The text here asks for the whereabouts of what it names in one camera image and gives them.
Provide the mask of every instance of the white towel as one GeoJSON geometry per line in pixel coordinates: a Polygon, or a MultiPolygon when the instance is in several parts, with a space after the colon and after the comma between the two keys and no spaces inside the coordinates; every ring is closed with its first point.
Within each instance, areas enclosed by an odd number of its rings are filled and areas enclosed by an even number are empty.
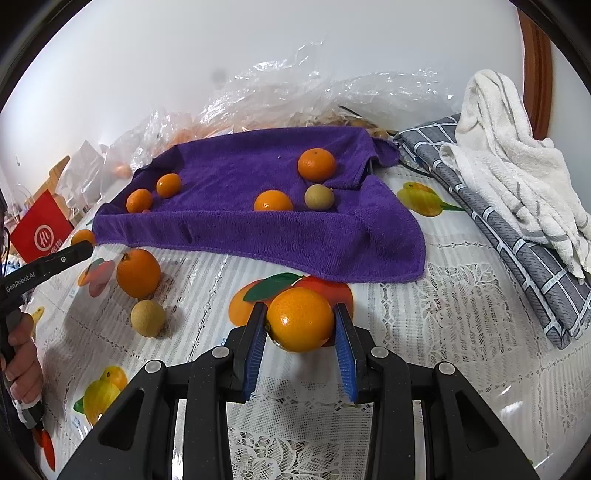
{"type": "Polygon", "coordinates": [[[466,88],[457,145],[441,159],[525,239],[551,245],[579,281],[591,273],[591,222],[551,139],[533,138],[513,82],[491,70],[466,88]]]}

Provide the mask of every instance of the white wall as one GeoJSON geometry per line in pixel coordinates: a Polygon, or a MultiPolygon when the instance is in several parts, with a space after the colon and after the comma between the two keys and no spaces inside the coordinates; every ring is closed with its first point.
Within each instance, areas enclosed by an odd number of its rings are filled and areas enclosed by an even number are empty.
{"type": "Polygon", "coordinates": [[[461,97],[471,75],[490,68],[522,85],[508,0],[369,4],[93,0],[36,58],[0,114],[0,166],[33,192],[84,140],[110,144],[158,106],[198,113],[215,72],[233,75],[322,39],[322,72],[339,78],[430,66],[461,97]]]}
{"type": "Polygon", "coordinates": [[[548,136],[562,150],[574,191],[591,212],[591,95],[569,61],[552,46],[554,90],[548,136]]]}

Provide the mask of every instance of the red bag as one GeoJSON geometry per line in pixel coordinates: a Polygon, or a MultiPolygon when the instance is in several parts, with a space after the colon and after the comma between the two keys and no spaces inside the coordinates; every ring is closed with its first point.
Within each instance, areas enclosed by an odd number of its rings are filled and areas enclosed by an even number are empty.
{"type": "Polygon", "coordinates": [[[11,243],[27,263],[55,253],[73,228],[49,190],[44,191],[10,234],[11,243]]]}

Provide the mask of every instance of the human hand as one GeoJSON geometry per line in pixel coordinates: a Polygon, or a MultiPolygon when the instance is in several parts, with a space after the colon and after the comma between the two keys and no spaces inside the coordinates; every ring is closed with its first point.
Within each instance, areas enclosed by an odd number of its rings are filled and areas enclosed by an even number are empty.
{"type": "Polygon", "coordinates": [[[43,372],[37,358],[37,347],[31,338],[33,317],[23,313],[20,323],[8,335],[8,343],[15,349],[15,356],[6,366],[1,359],[2,370],[9,381],[14,381],[10,393],[15,400],[32,403],[43,388],[43,372]]]}

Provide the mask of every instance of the logo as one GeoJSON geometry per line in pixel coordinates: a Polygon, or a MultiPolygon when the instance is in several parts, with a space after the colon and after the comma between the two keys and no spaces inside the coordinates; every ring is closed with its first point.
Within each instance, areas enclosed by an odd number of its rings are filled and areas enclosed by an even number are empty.
{"type": "Polygon", "coordinates": [[[33,278],[35,278],[35,272],[28,273],[23,278],[19,278],[18,280],[15,280],[12,284],[8,285],[6,287],[6,291],[7,292],[11,292],[15,288],[17,288],[19,285],[22,285],[25,282],[28,282],[29,280],[32,280],[33,278]]]}
{"type": "Polygon", "coordinates": [[[35,246],[41,252],[47,252],[53,245],[53,230],[48,225],[40,225],[35,230],[35,246]]]}

